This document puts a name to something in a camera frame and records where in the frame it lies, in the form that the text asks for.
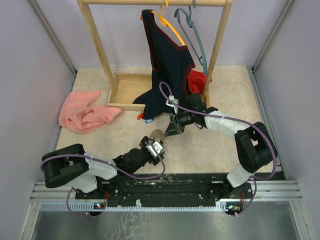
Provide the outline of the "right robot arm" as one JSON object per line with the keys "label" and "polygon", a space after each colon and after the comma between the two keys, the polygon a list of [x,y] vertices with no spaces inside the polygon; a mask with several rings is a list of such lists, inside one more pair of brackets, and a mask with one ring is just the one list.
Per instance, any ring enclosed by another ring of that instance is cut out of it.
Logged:
{"label": "right robot arm", "polygon": [[238,163],[227,174],[223,192],[229,198],[235,198],[241,192],[241,185],[246,183],[260,168],[273,162],[277,165],[278,152],[262,122],[251,124],[242,119],[228,117],[215,107],[207,107],[198,93],[186,98],[186,107],[179,106],[173,96],[166,97],[170,114],[170,123],[164,133],[166,137],[180,135],[188,125],[215,130],[234,140]]}

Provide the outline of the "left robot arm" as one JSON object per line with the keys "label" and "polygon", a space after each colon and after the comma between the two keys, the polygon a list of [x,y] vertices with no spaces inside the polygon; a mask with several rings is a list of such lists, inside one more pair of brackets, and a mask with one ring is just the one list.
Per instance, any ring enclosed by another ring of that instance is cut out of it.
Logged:
{"label": "left robot arm", "polygon": [[[45,186],[48,189],[69,186],[97,199],[104,192],[104,186],[98,183],[98,179],[111,180],[121,174],[136,180],[151,180],[162,176],[166,171],[164,138],[144,136],[139,146],[110,160],[92,156],[85,152],[80,143],[49,152],[41,158],[40,164]],[[135,175],[146,163],[155,166],[161,163],[162,172],[148,177]]]}

